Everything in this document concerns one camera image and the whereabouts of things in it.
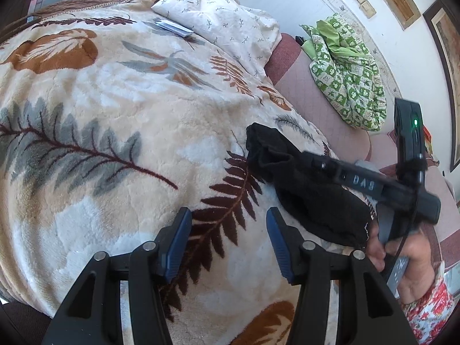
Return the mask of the floral sleeve forearm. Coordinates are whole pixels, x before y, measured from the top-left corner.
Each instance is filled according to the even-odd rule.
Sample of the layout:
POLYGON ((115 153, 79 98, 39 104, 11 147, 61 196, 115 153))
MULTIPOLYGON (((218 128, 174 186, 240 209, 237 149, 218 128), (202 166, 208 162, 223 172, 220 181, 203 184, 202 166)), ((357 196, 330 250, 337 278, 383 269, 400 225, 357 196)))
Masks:
POLYGON ((401 308, 418 344, 430 344, 439 335, 455 309, 444 279, 444 261, 437 266, 434 283, 424 296, 401 308))

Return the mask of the person's right hand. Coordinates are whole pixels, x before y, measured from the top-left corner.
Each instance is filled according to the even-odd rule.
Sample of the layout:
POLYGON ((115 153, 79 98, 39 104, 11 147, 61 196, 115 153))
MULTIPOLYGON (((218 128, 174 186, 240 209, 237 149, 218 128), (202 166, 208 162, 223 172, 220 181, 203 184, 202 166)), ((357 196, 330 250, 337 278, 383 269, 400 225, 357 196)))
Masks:
MULTIPOLYGON (((382 272, 385 267, 384 258, 387 254, 394 256, 397 253, 401 239, 383 245, 378 236, 378 223, 373 221, 369 226, 366 255, 377 271, 382 272)), ((435 281, 431 248, 426 236, 418 232, 407 237, 400 256, 407 257, 409 263, 398 285, 399 298, 402 304, 411 304, 422 298, 435 281)))

